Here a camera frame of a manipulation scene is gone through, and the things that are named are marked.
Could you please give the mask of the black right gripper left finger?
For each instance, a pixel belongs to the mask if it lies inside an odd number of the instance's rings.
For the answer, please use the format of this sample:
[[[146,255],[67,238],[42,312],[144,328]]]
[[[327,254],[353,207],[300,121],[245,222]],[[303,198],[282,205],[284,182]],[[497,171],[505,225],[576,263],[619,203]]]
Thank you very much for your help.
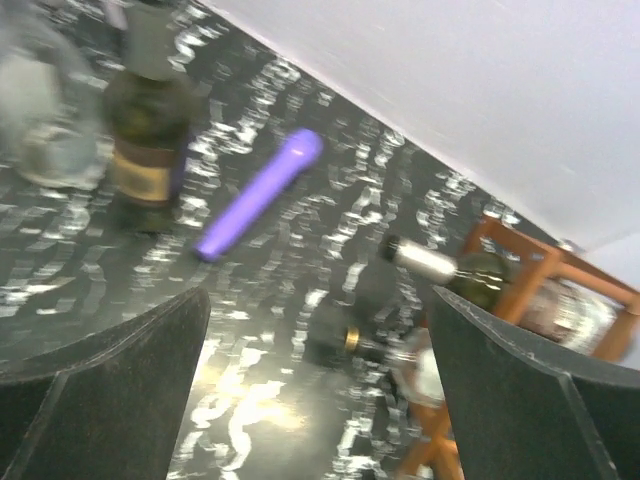
[[[202,287],[1,367],[4,479],[166,477],[210,318]]]

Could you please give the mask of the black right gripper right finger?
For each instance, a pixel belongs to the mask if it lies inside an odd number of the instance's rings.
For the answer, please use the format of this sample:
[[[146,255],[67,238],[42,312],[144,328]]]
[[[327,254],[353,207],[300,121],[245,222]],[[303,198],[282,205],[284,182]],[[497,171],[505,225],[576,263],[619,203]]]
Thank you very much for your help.
[[[434,290],[429,331],[468,479],[636,479],[639,373]]]

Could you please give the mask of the dark wine bottle silver cap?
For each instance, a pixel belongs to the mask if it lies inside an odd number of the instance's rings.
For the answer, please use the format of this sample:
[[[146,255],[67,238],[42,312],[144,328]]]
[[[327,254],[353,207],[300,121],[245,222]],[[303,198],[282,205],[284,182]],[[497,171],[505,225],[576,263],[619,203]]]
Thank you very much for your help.
[[[380,245],[386,261],[444,286],[491,312],[514,284],[521,267],[495,252],[444,255],[410,239],[387,236]],[[605,300],[569,283],[546,280],[521,317],[520,326],[570,350],[590,355],[616,319]]]

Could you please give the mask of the clear plastic bottle blue label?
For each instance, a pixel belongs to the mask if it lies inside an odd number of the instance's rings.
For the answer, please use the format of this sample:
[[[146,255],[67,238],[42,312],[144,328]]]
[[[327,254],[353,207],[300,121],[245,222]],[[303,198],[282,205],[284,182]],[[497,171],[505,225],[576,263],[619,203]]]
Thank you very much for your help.
[[[98,153],[99,91],[69,40],[27,11],[1,13],[1,151],[23,178],[90,191]]]

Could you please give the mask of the dark bottle brown label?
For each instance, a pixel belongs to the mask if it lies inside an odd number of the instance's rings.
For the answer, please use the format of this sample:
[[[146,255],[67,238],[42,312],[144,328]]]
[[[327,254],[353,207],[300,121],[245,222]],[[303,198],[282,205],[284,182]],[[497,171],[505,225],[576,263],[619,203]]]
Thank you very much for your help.
[[[123,69],[103,97],[119,223],[144,233],[166,231],[173,222],[197,118],[192,84],[170,62],[172,13],[167,1],[130,4]]]

